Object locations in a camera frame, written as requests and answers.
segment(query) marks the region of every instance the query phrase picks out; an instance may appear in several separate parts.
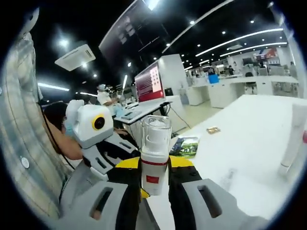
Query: ceiling light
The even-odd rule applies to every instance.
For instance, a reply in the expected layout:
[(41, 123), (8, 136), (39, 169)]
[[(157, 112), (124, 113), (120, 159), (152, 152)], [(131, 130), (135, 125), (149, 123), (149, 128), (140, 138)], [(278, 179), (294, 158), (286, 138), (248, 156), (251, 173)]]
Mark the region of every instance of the ceiling light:
[(62, 47), (67, 47), (68, 45), (68, 40), (66, 39), (62, 39), (59, 41), (59, 45), (62, 46)]
[(184, 70), (188, 70), (188, 69), (191, 69), (191, 68), (193, 68), (193, 66), (189, 66), (189, 67), (185, 68)]
[(152, 11), (158, 5), (159, 0), (150, 0), (148, 8)]
[(203, 63), (206, 63), (206, 62), (209, 62), (209, 59), (208, 59), (208, 60), (204, 60), (204, 61), (200, 62), (200, 64), (203, 64)]
[(241, 51), (245, 51), (245, 50), (248, 50), (248, 49), (254, 49), (254, 48), (259, 48), (259, 47), (264, 47), (264, 46), (286, 45), (286, 44), (287, 44), (286, 42), (276, 42), (276, 43), (269, 43), (269, 44), (263, 44), (263, 45), (258, 45), (258, 46), (252, 46), (252, 47), (232, 51), (230, 53), (222, 54), (222, 55), (220, 55), (220, 57), (223, 57), (223, 56), (226, 56), (226, 55), (229, 55), (229, 54), (234, 54), (234, 53), (241, 52)]
[(195, 56), (198, 57), (198, 56), (200, 56), (200, 55), (202, 55), (202, 54), (204, 54), (204, 53), (207, 53), (207, 52), (209, 52), (209, 51), (211, 51), (211, 50), (214, 50), (214, 49), (216, 49), (216, 48), (218, 48), (218, 47), (224, 46), (224, 45), (229, 44), (229, 43), (231, 43), (231, 42), (240, 40), (240, 39), (242, 39), (242, 38), (246, 38), (246, 37), (250, 37), (250, 36), (254, 36), (254, 35), (259, 35), (259, 34), (263, 34), (263, 33), (268, 33), (268, 32), (276, 32), (276, 31), (283, 31), (283, 28), (270, 29), (270, 30), (263, 30), (263, 31), (258, 31), (258, 32), (252, 33), (252, 34), (247, 34), (247, 35), (244, 35), (244, 36), (241, 36), (241, 37), (232, 39), (232, 40), (230, 40), (230, 41), (221, 43), (221, 44), (219, 44), (219, 45), (217, 45), (217, 46), (214, 46), (214, 47), (212, 47), (212, 48), (210, 48), (210, 49), (207, 49), (207, 50), (205, 50), (205, 51), (202, 51), (201, 53), (199, 53), (199, 54), (197, 54), (197, 55), (195, 55)]
[(82, 94), (82, 95), (89, 95), (89, 96), (93, 96), (93, 97), (97, 97), (97, 95), (91, 94), (91, 93), (87, 93), (87, 92), (81, 92), (80, 94)]
[(45, 88), (51, 88), (51, 89), (55, 89), (55, 90), (69, 91), (69, 89), (66, 89), (66, 88), (48, 85), (48, 84), (44, 84), (44, 83), (38, 83), (38, 86), (45, 87)]
[(123, 83), (123, 90), (124, 90), (125, 87), (126, 87), (127, 78), (128, 78), (128, 75), (125, 75), (125, 79), (124, 79), (124, 83)]

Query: black ceiling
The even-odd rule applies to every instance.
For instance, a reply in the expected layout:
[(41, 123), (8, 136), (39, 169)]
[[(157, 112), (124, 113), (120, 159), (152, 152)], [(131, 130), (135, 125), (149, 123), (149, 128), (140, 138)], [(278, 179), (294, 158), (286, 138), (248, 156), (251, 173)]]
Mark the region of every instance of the black ceiling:
[[(247, 39), (222, 46), (200, 57), (195, 55), (215, 45), (233, 38), (265, 30), (278, 28), (272, 13), (267, 8), (266, 0), (235, 0), (218, 9), (204, 20), (194, 25), (182, 35), (165, 53), (166, 44), (170, 43), (183, 30), (222, 0), (160, 0), (157, 7), (151, 11), (145, 5), (148, 0), (138, 0), (124, 15), (127, 16), (136, 33), (122, 44), (118, 38), (119, 26), (122, 20), (114, 26), (102, 44), (102, 52), (98, 46), (106, 33), (127, 9), (133, 0), (117, 1), (82, 1), (78, 5), (42, 5), (40, 15), (34, 29), (31, 31), (36, 49), (36, 72), (39, 82), (68, 87), (69, 92), (43, 90), (46, 98), (58, 100), (66, 94), (66, 98), (74, 98), (75, 92), (96, 93), (96, 86), (100, 83), (110, 85), (122, 84), (125, 74), (130, 81), (145, 67), (154, 62), (154, 57), (161, 55), (184, 54), (184, 64), (191, 63), (198, 66), (200, 59), (216, 61), (220, 54), (226, 53), (226, 48), (244, 43), (248, 46), (264, 43), (285, 41), (282, 32), (256, 35)], [(71, 44), (85, 41), (96, 60), (89, 63), (88, 69), (77, 68), (68, 72), (54, 64), (62, 56), (57, 42), (67, 38)]]

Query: spray bottle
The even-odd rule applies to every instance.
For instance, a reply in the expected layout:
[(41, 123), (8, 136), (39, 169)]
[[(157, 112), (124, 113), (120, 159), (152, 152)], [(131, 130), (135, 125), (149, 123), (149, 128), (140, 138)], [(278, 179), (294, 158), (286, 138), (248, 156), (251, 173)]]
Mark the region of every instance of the spray bottle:
[(160, 195), (169, 158), (171, 121), (166, 116), (147, 116), (142, 122), (142, 186), (150, 195)]

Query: floor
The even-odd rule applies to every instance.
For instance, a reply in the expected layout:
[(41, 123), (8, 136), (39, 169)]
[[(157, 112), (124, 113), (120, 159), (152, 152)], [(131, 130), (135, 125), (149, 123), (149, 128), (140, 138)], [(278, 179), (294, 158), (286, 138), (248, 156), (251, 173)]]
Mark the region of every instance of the floor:
[[(184, 105), (183, 107), (187, 114), (186, 122), (191, 128), (198, 125), (200, 122), (207, 120), (209, 117), (213, 116), (217, 112), (221, 111), (221, 109), (212, 108), (210, 105), (210, 101), (204, 102), (197, 106)], [(178, 134), (182, 134), (187, 130), (189, 130), (188, 127), (180, 130)]]

